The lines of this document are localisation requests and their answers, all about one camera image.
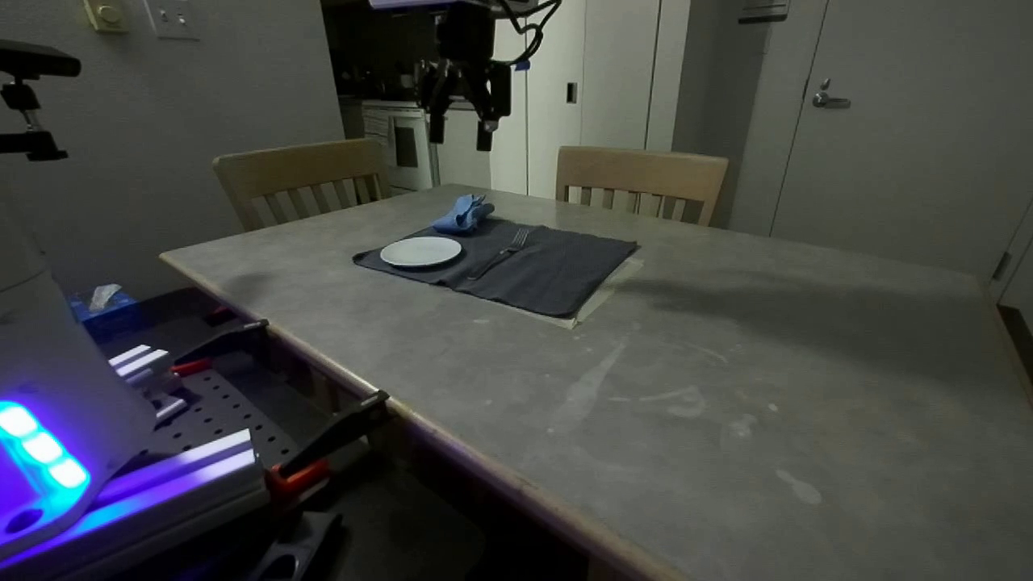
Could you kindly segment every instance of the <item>chair backrest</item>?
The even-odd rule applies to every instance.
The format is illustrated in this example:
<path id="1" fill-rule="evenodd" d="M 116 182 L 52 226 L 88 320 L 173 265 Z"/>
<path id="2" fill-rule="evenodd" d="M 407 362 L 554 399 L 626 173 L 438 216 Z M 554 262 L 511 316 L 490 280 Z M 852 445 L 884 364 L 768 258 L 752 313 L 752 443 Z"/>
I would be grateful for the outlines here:
<path id="1" fill-rule="evenodd" d="M 554 202 L 709 224 L 728 158 L 677 153 L 560 150 Z"/>
<path id="2" fill-rule="evenodd" d="M 381 146 L 372 140 L 221 155 L 214 167 L 244 231 L 383 196 Z"/>

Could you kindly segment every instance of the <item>white plate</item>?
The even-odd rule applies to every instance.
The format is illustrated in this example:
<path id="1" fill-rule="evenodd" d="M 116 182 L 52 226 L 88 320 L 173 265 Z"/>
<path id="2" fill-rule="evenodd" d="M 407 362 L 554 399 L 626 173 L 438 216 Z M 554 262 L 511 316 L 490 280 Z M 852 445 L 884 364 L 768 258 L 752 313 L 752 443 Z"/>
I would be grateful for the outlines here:
<path id="1" fill-rule="evenodd" d="M 436 268 L 463 254 L 463 246 L 447 236 L 412 236 L 381 250 L 381 262 L 393 268 Z"/>

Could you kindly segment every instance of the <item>table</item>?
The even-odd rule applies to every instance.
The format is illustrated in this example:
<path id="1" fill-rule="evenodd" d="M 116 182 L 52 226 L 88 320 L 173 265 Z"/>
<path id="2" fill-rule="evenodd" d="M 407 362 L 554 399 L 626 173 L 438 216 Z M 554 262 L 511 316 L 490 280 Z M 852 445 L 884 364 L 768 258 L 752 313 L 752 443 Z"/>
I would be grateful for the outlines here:
<path id="1" fill-rule="evenodd" d="M 490 194 L 639 244 L 575 329 L 352 265 L 410 194 L 169 253 L 639 579 L 1033 579 L 1033 416 L 969 276 Z"/>

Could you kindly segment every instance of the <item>light switch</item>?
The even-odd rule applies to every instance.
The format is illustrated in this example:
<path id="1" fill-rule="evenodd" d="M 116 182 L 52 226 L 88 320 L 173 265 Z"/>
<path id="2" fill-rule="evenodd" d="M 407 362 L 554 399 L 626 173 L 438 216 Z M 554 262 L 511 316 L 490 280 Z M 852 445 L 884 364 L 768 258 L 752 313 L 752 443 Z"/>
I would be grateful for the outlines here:
<path id="1" fill-rule="evenodd" d="M 84 0 L 92 30 L 100 37 L 125 37 L 125 10 L 119 0 Z"/>
<path id="2" fill-rule="evenodd" d="M 196 13 L 192 0 L 143 0 L 154 39 L 196 44 Z"/>

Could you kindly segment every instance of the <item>dark placemat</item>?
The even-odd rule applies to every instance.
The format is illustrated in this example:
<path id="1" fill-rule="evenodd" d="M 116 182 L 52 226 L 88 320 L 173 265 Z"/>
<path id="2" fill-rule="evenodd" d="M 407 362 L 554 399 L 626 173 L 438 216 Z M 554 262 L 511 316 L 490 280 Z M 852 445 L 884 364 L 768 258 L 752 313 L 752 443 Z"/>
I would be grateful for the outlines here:
<path id="1" fill-rule="evenodd" d="M 542 316 L 575 316 L 580 304 L 632 254 L 635 244 L 598 240 L 547 226 L 490 220 L 463 244 L 463 258 L 441 268 L 393 268 L 381 250 L 358 253 L 352 262 L 372 273 L 420 283 L 452 289 L 481 301 L 496 301 Z"/>

